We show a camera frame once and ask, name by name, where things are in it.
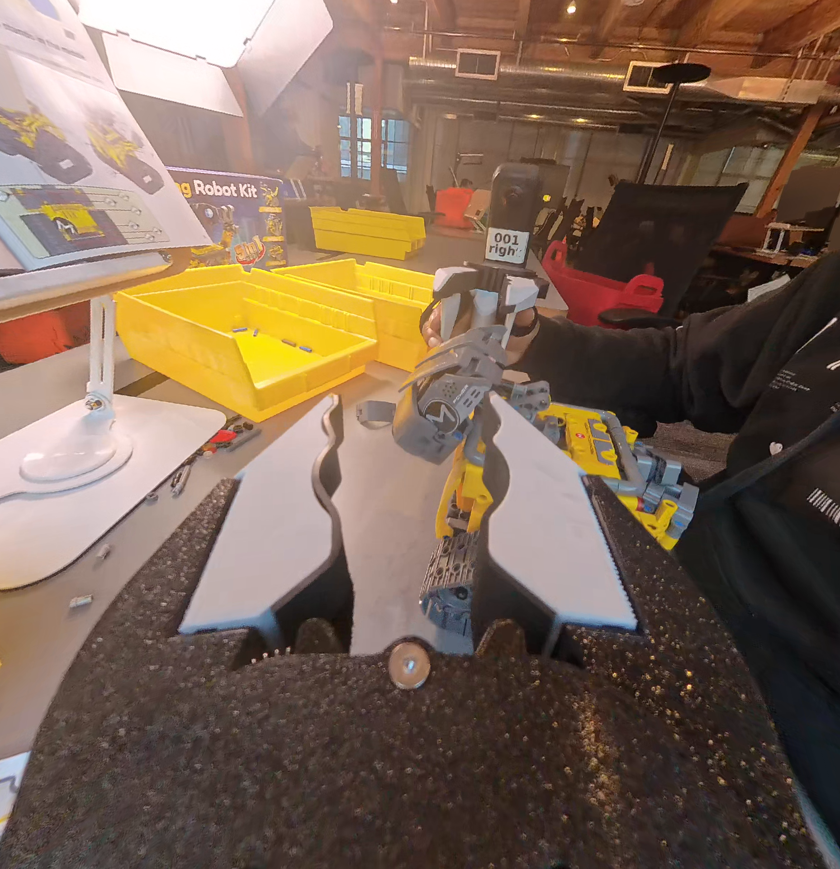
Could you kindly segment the yellow grey brick robot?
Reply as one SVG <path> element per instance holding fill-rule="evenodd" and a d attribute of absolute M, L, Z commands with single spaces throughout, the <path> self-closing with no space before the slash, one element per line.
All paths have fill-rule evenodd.
<path fill-rule="evenodd" d="M 426 462 L 453 464 L 436 514 L 439 544 L 420 605 L 438 627 L 468 636 L 480 522 L 492 503 L 482 480 L 481 405 L 495 393 L 588 475 L 599 477 L 666 550 L 693 518 L 698 488 L 682 464 L 649 447 L 608 411 L 551 400 L 547 382 L 504 377 L 505 327 L 471 329 L 441 344 L 402 386 L 390 407 L 394 441 Z"/>

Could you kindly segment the white book stand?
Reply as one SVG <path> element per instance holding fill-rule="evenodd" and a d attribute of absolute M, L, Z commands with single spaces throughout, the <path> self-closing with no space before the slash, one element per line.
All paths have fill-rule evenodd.
<path fill-rule="evenodd" d="M 68 567 L 223 426 L 223 413 L 114 396 L 114 295 L 187 269 L 189 248 L 0 277 L 0 323 L 90 300 L 85 398 L 0 439 L 0 591 Z"/>

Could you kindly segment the red plastic tub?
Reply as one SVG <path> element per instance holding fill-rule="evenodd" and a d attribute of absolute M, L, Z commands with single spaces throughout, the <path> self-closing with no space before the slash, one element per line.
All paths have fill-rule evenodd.
<path fill-rule="evenodd" d="M 549 244 L 542 266 L 552 287 L 566 303 L 571 321 L 588 327 L 599 325 L 600 312 L 633 308 L 659 313 L 663 304 L 664 281 L 639 274 L 627 282 L 597 276 L 566 265 L 565 242 Z"/>

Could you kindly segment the instruction booklet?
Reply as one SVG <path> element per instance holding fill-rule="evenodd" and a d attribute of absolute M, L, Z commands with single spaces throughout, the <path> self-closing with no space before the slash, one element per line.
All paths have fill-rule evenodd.
<path fill-rule="evenodd" d="M 11 267 L 208 241 L 72 5 L 0 1 L 0 247 Z"/>

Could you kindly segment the dark blue robot kit box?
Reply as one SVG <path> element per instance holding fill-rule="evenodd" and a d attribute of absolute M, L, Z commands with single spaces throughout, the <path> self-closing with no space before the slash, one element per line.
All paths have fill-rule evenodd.
<path fill-rule="evenodd" d="M 279 179 L 191 168 L 168 171 L 209 237 L 207 245 L 191 251 L 190 268 L 274 270 L 288 265 Z"/>

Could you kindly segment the black floor lamp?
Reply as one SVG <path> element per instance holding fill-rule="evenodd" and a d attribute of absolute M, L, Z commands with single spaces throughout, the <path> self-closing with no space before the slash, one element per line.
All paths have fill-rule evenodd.
<path fill-rule="evenodd" d="M 711 75 L 711 72 L 711 67 L 699 62 L 672 62 L 656 68 L 653 73 L 654 77 L 659 82 L 669 85 L 669 92 L 667 94 L 664 113 L 657 130 L 654 133 L 653 139 L 646 149 L 635 183 L 639 185 L 645 184 L 654 155 L 664 134 L 664 128 L 672 112 L 680 87 L 683 84 L 706 81 Z"/>

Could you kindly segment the orange plastic container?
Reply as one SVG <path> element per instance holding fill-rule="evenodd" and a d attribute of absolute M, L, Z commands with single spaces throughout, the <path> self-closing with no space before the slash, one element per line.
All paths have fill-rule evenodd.
<path fill-rule="evenodd" d="M 88 301 L 0 324 L 0 355 L 10 364 L 28 364 L 87 344 Z"/>

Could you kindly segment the black fabric panel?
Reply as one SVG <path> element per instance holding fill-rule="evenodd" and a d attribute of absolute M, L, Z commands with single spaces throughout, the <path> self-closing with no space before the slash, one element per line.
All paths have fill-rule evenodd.
<path fill-rule="evenodd" d="M 672 317 L 748 189 L 664 186 L 621 180 L 599 225 L 579 245 L 574 267 L 628 282 L 646 274 L 664 282 L 660 315 Z"/>

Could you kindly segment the white air vent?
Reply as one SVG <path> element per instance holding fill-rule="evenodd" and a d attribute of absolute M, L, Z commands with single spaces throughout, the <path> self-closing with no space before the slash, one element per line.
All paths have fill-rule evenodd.
<path fill-rule="evenodd" d="M 455 76 L 478 81 L 496 81 L 501 68 L 501 51 L 459 48 L 456 50 Z"/>
<path fill-rule="evenodd" d="M 670 82 L 658 79 L 658 69 L 666 66 L 664 62 L 631 60 L 622 84 L 622 91 L 629 94 L 668 95 L 673 87 Z"/>

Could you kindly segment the pile of small brick pieces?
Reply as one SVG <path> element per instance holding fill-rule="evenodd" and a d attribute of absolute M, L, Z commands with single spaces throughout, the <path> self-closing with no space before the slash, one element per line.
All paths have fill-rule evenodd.
<path fill-rule="evenodd" d="M 192 459 L 207 457 L 218 453 L 237 449 L 261 434 L 258 426 L 240 416 L 234 416 L 225 422 L 201 448 L 191 456 Z"/>

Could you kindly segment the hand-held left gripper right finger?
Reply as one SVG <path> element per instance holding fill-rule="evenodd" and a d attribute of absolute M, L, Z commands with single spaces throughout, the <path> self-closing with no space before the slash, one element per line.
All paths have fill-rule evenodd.
<path fill-rule="evenodd" d="M 492 497 L 477 543 L 473 643 L 496 623 L 530 654 L 577 657 L 572 630 L 640 635 L 596 494 L 610 494 L 505 400 L 482 405 L 482 481 Z"/>

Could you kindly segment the studio light panel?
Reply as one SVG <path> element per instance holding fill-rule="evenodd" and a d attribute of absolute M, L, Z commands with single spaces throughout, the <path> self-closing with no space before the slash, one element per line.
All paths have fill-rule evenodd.
<path fill-rule="evenodd" d="M 264 113 L 333 28 L 324 1 L 82 1 L 119 91 L 224 115 Z"/>

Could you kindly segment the person's right hand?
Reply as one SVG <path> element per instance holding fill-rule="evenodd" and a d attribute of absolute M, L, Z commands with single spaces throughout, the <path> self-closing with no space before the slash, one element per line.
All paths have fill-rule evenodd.
<path fill-rule="evenodd" d="M 442 303 L 436 303 L 422 323 L 422 337 L 429 348 L 438 347 L 444 342 L 441 339 L 441 308 Z M 516 314 L 505 350 L 510 366 L 522 359 L 534 341 L 534 336 L 538 333 L 540 325 L 541 317 L 534 308 Z"/>

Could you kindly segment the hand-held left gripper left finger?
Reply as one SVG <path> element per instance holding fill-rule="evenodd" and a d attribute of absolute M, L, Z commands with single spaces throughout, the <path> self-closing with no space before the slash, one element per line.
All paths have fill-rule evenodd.
<path fill-rule="evenodd" d="M 237 487 L 178 631 L 250 628 L 268 651 L 347 654 L 355 592 L 332 502 L 341 483 L 341 397 L 331 394 L 237 474 Z"/>

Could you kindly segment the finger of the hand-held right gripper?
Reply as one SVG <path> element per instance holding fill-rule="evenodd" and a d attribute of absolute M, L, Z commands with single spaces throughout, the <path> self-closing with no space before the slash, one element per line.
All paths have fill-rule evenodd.
<path fill-rule="evenodd" d="M 504 349 L 522 349 L 537 332 L 541 286 L 534 277 L 508 276 L 503 286 Z"/>
<path fill-rule="evenodd" d="M 454 333 L 460 318 L 462 298 L 479 287 L 479 267 L 453 266 L 436 271 L 434 301 L 440 315 L 438 335 L 447 342 Z"/>

